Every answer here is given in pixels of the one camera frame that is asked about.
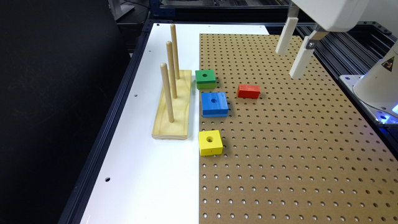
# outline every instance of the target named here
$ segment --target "blue light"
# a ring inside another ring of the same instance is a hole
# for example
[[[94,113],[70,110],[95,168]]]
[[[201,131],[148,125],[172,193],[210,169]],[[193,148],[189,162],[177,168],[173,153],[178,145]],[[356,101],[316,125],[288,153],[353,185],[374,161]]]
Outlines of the blue light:
[[[398,114],[398,105],[396,105],[396,106],[392,109],[392,112]]]
[[[380,116],[380,122],[382,122],[382,123],[386,123],[386,121],[390,118],[390,116],[388,116],[388,115],[385,115],[385,116]]]

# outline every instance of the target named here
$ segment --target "wooden dowel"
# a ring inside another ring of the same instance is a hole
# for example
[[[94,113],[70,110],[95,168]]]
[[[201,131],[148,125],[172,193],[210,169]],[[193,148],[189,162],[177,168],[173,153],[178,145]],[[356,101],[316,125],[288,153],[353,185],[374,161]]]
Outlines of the wooden dowel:
[[[175,24],[171,24],[170,28],[172,30],[175,78],[180,79],[180,65],[178,64],[177,33],[175,31]]]
[[[170,82],[172,97],[177,98],[177,87],[175,86],[175,76],[174,76],[174,62],[173,62],[173,44],[170,41],[166,42],[167,47],[167,58],[169,58],[169,70],[170,70]]]
[[[166,63],[160,64],[160,71],[162,72],[164,96],[166,97],[167,114],[169,115],[169,122],[174,122],[172,97],[170,95],[169,74],[167,73]]]

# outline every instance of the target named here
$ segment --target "red block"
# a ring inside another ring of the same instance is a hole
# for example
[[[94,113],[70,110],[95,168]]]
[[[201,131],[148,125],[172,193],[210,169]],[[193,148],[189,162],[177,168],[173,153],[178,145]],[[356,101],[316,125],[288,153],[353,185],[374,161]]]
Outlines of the red block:
[[[257,99],[260,95],[260,87],[256,85],[242,85],[238,86],[238,97]]]

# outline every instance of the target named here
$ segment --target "blue block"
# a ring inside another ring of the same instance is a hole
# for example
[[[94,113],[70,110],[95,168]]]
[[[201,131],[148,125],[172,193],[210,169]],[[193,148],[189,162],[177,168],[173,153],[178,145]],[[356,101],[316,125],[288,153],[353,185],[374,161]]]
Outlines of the blue block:
[[[204,118],[227,116],[225,93],[201,93],[201,113]]]
[[[221,117],[226,117],[227,114],[208,114],[205,115],[203,114],[202,117],[204,118],[221,118]]]

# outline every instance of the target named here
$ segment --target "green block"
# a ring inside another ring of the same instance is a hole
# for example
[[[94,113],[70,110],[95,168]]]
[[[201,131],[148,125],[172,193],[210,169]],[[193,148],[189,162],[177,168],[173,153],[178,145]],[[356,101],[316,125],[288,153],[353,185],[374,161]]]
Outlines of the green block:
[[[201,90],[204,88],[216,88],[216,83],[205,83],[205,84],[197,83],[197,88],[198,88],[198,90]]]
[[[198,70],[195,71],[195,76],[198,84],[216,83],[213,70]]]

